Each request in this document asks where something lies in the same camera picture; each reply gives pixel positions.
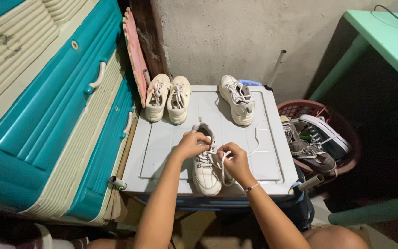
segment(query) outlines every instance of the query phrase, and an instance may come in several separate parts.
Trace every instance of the canvas sneaker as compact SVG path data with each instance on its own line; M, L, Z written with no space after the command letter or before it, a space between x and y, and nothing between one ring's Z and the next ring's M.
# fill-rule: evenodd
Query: canvas sneaker
M213 129L204 122L197 123L192 130L203 133L211 140L209 151L205 151L193 157L193 182L196 189L203 195L217 195L222 188L219 179L220 169L217 167L216 134Z
M304 114L300 116L299 122L305 127L302 134L310 135L310 144L327 152L334 160L341 159L351 150L351 145L323 119Z
M219 84L219 92L231 107L231 116L238 125L250 125L254 121L254 99L247 86L235 77L224 75Z
M303 143L299 138L295 124L288 116L280 116L282 127L284 128L285 137L290 147L291 155L297 156L303 152Z
M169 91L169 77L166 74L156 75L147 89L145 116L148 121L158 122L162 119Z
M336 162L326 152L303 142L303 152L297 157L297 160L308 165L315 172L319 172L323 175L329 175L336 169Z
M190 97L190 82L184 76L175 77L171 83L170 94L167 100L167 110L173 124L180 125L187 119Z

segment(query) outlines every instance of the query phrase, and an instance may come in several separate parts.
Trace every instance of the gray wall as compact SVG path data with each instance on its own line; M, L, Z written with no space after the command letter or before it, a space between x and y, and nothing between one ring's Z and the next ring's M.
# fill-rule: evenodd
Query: gray wall
M304 97L347 9L398 11L398 0L153 1L169 71L191 84L216 85L225 74L267 83L285 49L273 86L278 104Z

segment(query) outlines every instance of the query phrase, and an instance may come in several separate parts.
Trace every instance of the hand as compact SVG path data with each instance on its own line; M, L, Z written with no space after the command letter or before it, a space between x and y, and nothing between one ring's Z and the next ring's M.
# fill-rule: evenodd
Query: hand
M205 143L204 145L197 145L198 141ZM211 141L203 133L198 133L196 130L184 133L179 144L173 151L173 156L180 158L184 161L187 158L196 156L204 151L210 149Z
M224 157L224 152L231 151L231 153L227 157L233 157L229 160L225 157L224 166L227 169L228 173L234 177L234 179L242 185L242 188L247 189L255 184L257 184L256 179L252 175L250 171L250 167L248 166L248 156L245 150L242 150L235 143L228 143L222 145L218 149L218 157L219 161Z

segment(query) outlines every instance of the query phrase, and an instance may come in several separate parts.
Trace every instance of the plastic basket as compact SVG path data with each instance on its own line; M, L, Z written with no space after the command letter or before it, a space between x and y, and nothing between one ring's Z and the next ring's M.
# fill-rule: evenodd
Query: plastic basket
M354 128L342 115L340 115L340 113L328 110L327 107L321 103L303 99L285 101L280 103L277 109L279 115L286 115L290 117L290 119L299 118L303 114L323 116L325 121L351 145L352 150L350 153L340 162L337 162L337 170L336 172L332 172L330 176L335 177L349 172L357 165L362 155L360 138ZM293 160L302 170L314 174L309 166L297 161L295 158L293 158Z

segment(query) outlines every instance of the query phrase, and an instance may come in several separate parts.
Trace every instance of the electric cord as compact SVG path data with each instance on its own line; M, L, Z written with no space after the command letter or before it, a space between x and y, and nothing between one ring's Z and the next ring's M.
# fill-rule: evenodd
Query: electric cord
M393 16L394 16L395 18L397 18L397 20L398 20L398 16L396 16L391 10L389 10L387 7L385 7L385 6L381 5L381 4L376 5L376 6L374 7L374 10L373 10L373 11L375 11L375 9L376 9L377 7L382 7L382 8L384 8L384 9L386 9L386 11L388 11L391 15L393 15Z

